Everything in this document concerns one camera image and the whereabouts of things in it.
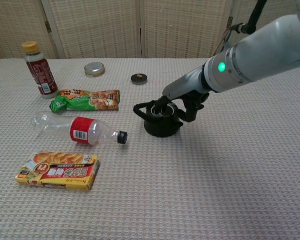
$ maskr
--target yellow snack box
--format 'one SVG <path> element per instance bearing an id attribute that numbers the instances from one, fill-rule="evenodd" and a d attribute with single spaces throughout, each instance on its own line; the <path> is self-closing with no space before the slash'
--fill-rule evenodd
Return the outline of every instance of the yellow snack box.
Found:
<path id="1" fill-rule="evenodd" d="M 22 185 L 88 191 L 99 167 L 96 155 L 37 152 L 21 167 L 15 180 Z"/>

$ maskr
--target textured table surface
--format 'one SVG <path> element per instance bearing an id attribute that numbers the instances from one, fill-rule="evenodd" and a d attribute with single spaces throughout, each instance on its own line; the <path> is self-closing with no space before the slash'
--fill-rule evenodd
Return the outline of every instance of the textured table surface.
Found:
<path id="1" fill-rule="evenodd" d="M 86 77 L 91 61 L 106 73 Z M 65 113 L 129 134 L 126 146 L 88 146 L 37 136 L 30 120 L 51 100 L 23 59 L 0 59 L 0 239 L 300 240 L 300 68 L 212 93 L 196 121 L 169 138 L 150 136 L 133 114 L 204 61 L 49 60 L 60 89 L 121 90 L 119 111 Z M 132 84 L 135 73 L 148 82 Z M 18 169 L 37 150 L 98 154 L 92 190 L 18 185 Z"/>

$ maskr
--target snack bag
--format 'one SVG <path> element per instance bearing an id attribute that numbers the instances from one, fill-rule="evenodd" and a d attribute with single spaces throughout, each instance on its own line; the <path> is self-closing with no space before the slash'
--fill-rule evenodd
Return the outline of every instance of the snack bag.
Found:
<path id="1" fill-rule="evenodd" d="M 99 167 L 96 155 L 39 152 L 29 157 L 15 180 L 22 185 L 88 191 Z"/>
<path id="2" fill-rule="evenodd" d="M 119 90 L 85 91 L 65 89 L 60 91 L 50 104 L 52 112 L 57 113 L 67 108 L 72 110 L 118 110 L 120 102 Z"/>

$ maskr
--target bottle cap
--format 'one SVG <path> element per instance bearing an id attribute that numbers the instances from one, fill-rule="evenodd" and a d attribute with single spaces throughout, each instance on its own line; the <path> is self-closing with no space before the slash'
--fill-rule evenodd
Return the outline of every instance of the bottle cap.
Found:
<path id="1" fill-rule="evenodd" d="M 128 139 L 128 133 L 125 132 L 125 131 L 119 131 L 118 143 L 119 144 L 125 144 L 127 139 Z"/>
<path id="2" fill-rule="evenodd" d="M 85 75 L 88 77 L 97 77 L 102 75 L 105 72 L 103 63 L 101 62 L 92 62 L 84 67 Z"/>
<path id="3" fill-rule="evenodd" d="M 27 41 L 22 43 L 22 48 L 27 54 L 40 51 L 40 47 L 36 41 Z"/>
<path id="4" fill-rule="evenodd" d="M 145 74 L 137 73 L 131 76 L 132 83 L 141 85 L 147 82 L 148 77 Z"/>

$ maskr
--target sauce bottle label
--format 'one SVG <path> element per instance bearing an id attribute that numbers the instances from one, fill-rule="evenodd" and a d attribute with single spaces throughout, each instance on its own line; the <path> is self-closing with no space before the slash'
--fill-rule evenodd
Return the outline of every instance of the sauce bottle label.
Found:
<path id="1" fill-rule="evenodd" d="M 34 77 L 41 94 L 49 95 L 58 90 L 58 86 L 54 81 L 48 61 L 45 58 L 39 61 L 27 61 L 26 64 Z"/>
<path id="2" fill-rule="evenodd" d="M 76 117 L 71 124 L 71 130 L 70 130 L 71 139 L 75 142 L 89 144 L 88 132 L 89 132 L 89 127 L 93 121 L 94 119 L 87 118 L 87 117 L 81 117 L 81 116 Z"/>

